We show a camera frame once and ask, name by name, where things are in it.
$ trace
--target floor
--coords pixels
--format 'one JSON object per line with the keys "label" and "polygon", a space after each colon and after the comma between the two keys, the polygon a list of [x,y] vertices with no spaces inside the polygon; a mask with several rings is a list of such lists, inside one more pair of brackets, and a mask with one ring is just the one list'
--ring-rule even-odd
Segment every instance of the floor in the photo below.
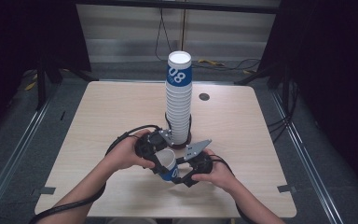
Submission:
{"label": "floor", "polygon": [[[240,66],[251,66],[244,62]],[[235,67],[238,62],[225,62]],[[157,80],[165,78],[165,62],[152,63],[94,63],[89,75],[110,80]],[[6,114],[0,120],[0,223],[26,223],[34,215],[38,191],[44,187],[49,171],[75,115],[87,82],[69,72],[62,72],[60,85],[48,84],[48,104],[37,112],[37,87],[25,91],[32,76],[25,77]],[[217,71],[194,68],[193,80],[232,85],[249,74],[241,69]],[[267,88],[268,78],[249,85],[255,89],[267,124],[282,119],[277,103],[280,90]],[[30,123],[35,129],[27,129]],[[280,124],[270,125],[273,131]],[[286,180],[291,187],[297,215],[287,223],[358,223],[358,180],[331,147],[322,130],[301,99],[291,129],[283,127],[271,133]],[[296,139],[293,133],[299,133]],[[29,133],[30,138],[22,138]],[[16,161],[6,167],[8,161]],[[105,223],[104,218],[89,218],[86,223]]]}

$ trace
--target table top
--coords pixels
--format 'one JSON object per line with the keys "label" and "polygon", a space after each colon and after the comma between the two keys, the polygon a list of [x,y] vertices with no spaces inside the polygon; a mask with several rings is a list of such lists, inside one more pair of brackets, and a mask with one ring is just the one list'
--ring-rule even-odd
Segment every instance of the table top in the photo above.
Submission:
{"label": "table top", "polygon": [[[201,93],[210,99],[202,101]],[[165,101],[165,83],[91,82],[46,183],[56,190],[40,196],[35,212],[68,193],[124,132],[146,124],[167,128]],[[287,183],[252,88],[193,83],[191,115],[192,143],[212,139],[208,148],[225,159],[257,199],[279,217],[296,215],[290,192],[277,189]],[[184,151],[175,153],[181,157]],[[113,174],[89,211],[89,217],[238,216],[233,199],[220,188],[174,185],[138,166]]]}

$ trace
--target hand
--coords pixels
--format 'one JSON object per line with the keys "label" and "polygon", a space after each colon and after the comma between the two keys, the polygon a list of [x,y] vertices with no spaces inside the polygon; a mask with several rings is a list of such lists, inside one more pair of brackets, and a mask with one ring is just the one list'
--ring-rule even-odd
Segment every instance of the hand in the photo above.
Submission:
{"label": "hand", "polygon": [[[208,148],[204,149],[212,159],[219,159],[215,156],[214,152]],[[191,178],[196,181],[208,181],[214,184],[215,186],[228,191],[229,187],[237,178],[232,174],[224,163],[219,161],[213,162],[213,169],[209,174],[196,174],[192,175]]]}
{"label": "hand", "polygon": [[149,130],[143,129],[132,136],[129,136],[122,140],[115,146],[109,154],[107,154],[104,160],[114,166],[113,169],[123,170],[132,167],[133,165],[143,166],[145,168],[153,168],[155,164],[152,161],[147,161],[138,157],[135,154],[135,143],[142,135],[150,133]]}

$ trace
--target white wall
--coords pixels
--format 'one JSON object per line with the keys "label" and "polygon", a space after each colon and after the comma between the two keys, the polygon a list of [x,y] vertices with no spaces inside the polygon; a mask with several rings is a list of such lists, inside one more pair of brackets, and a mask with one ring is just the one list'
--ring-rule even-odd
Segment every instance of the white wall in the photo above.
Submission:
{"label": "white wall", "polygon": [[[194,2],[263,7],[277,7],[280,3],[279,0]],[[157,60],[155,46],[160,21],[157,8],[78,5],[77,10],[92,63]],[[261,58],[274,18],[254,13],[186,10],[185,14],[181,9],[163,9],[172,50],[179,49],[184,41],[184,50],[196,60]],[[158,55],[166,58],[168,54],[161,29]]]}

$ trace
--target person's left hand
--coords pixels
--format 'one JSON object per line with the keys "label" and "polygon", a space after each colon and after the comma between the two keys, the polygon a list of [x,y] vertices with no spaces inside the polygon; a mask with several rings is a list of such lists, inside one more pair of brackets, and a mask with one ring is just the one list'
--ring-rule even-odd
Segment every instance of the person's left hand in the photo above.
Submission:
{"label": "person's left hand", "polygon": [[104,160],[108,160],[114,170],[127,169],[133,165],[143,166],[144,168],[153,168],[155,163],[140,158],[135,154],[134,146],[136,141],[146,133],[150,133],[150,131],[143,129],[134,135],[125,138],[105,156]]}

